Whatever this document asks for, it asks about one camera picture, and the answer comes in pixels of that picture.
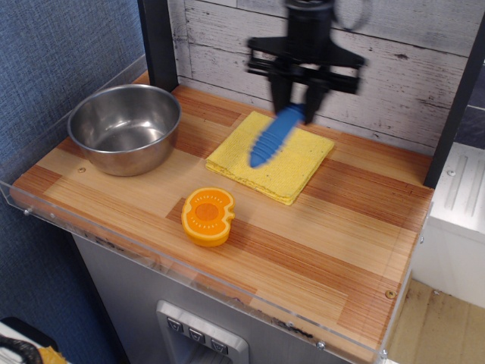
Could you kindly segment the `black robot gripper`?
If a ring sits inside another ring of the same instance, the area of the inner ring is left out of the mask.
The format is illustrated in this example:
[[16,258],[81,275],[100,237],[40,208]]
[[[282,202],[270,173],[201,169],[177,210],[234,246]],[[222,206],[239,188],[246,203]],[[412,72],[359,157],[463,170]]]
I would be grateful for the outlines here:
[[333,42],[334,1],[286,1],[286,35],[253,37],[248,72],[268,77],[274,113],[291,103],[293,83],[307,86],[304,122],[310,124],[326,94],[356,94],[365,59]]

